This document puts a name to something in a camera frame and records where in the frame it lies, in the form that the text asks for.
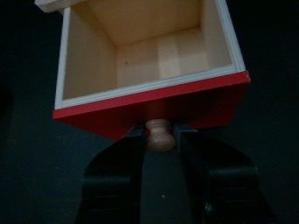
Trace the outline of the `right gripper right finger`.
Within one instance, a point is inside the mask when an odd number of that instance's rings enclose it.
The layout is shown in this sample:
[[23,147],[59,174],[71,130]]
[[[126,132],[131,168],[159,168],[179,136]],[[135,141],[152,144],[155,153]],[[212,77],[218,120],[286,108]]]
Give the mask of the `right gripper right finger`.
[[176,124],[172,131],[191,203],[191,224],[276,224],[250,157],[184,124]]

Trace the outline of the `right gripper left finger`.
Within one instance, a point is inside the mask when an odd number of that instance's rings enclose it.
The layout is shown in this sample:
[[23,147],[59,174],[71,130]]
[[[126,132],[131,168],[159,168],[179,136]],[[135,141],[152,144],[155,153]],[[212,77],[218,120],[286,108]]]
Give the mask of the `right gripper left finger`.
[[134,128],[91,160],[75,224],[140,224],[146,129]]

